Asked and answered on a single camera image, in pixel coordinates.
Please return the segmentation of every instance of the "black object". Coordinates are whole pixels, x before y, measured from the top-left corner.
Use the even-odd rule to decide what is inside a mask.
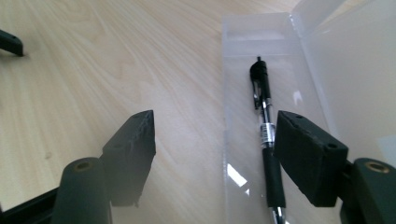
[[[0,30],[0,49],[23,56],[23,44],[15,36]]]
[[[343,200],[345,224],[396,223],[396,170],[372,159],[347,161],[347,147],[316,124],[279,111],[275,156],[314,206],[332,207]]]
[[[280,163],[274,156],[275,125],[272,123],[272,100],[268,81],[267,66],[261,57],[250,67],[253,99],[262,117],[262,159],[264,163],[267,206],[270,207],[275,223],[285,223],[285,193],[282,184]]]
[[[111,223],[109,203],[138,203],[155,153],[153,111],[135,114],[107,142],[100,159],[71,162],[59,188],[0,210],[0,224]]]

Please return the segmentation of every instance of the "plastic box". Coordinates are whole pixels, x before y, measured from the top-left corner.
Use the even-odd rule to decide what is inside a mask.
[[[274,110],[304,115],[349,146],[350,161],[396,166],[396,1],[304,0],[291,13],[223,19],[227,223],[270,223],[248,70],[267,62]],[[283,174],[288,222],[339,223]]]

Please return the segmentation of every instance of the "ballpoint pen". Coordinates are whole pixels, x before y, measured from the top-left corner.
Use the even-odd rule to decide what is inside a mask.
[[[260,131],[262,138],[262,158],[264,162],[267,205],[275,224],[285,223],[286,207],[283,191],[280,163],[274,157],[275,125],[272,120],[272,100],[266,63],[257,58],[250,67],[250,79],[253,85],[253,98],[256,110],[260,111]]]

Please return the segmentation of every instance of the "light wood surface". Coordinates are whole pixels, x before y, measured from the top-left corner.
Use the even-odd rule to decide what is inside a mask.
[[[100,156],[125,120],[153,109],[157,155],[141,207],[116,213],[225,223],[221,17],[297,2],[2,0],[0,29],[26,52],[0,51],[3,209],[56,188],[69,162]]]

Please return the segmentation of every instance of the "pen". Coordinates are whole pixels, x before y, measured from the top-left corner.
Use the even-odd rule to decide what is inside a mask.
[[[272,100],[268,82],[267,66],[261,57],[250,67],[253,98],[260,112],[262,158],[264,162],[267,205],[275,224],[285,223],[285,193],[283,191],[280,163],[274,157],[275,125],[271,122]]]

